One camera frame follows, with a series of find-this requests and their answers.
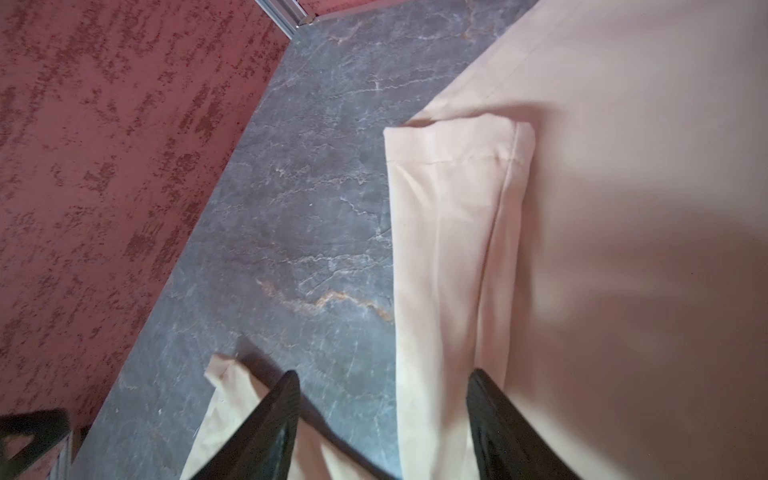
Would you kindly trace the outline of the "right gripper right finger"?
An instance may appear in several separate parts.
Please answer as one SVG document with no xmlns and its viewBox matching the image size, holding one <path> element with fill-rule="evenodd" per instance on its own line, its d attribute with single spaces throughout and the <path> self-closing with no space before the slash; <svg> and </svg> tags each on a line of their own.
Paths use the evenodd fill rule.
<svg viewBox="0 0 768 480">
<path fill-rule="evenodd" d="M 482 369 L 469 376 L 466 406 L 480 479 L 578 477 Z"/>
</svg>

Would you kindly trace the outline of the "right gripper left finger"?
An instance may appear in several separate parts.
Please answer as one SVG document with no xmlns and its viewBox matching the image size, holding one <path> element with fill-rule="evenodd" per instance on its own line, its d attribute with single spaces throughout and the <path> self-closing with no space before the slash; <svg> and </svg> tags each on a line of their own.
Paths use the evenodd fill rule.
<svg viewBox="0 0 768 480">
<path fill-rule="evenodd" d="M 193 479 L 287 479 L 300 403 L 299 377 L 289 370 Z"/>
</svg>

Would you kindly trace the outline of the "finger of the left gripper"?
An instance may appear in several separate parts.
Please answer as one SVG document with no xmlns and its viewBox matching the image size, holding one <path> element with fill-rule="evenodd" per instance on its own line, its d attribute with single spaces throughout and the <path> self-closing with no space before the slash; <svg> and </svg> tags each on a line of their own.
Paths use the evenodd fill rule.
<svg viewBox="0 0 768 480">
<path fill-rule="evenodd" d="M 16 479 L 71 432 L 68 412 L 57 408 L 1 416 L 1 478 Z M 4 441 L 25 437 L 29 442 L 8 456 Z"/>
</svg>

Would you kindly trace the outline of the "beige shorts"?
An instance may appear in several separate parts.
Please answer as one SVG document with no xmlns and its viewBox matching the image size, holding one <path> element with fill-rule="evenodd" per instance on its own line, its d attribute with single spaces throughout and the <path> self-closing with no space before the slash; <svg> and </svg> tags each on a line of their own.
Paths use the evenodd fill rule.
<svg viewBox="0 0 768 480">
<path fill-rule="evenodd" d="M 477 368 L 577 478 L 766 477 L 765 2 L 541 1 L 382 140 L 394 329 L 320 349 L 404 478 Z"/>
</svg>

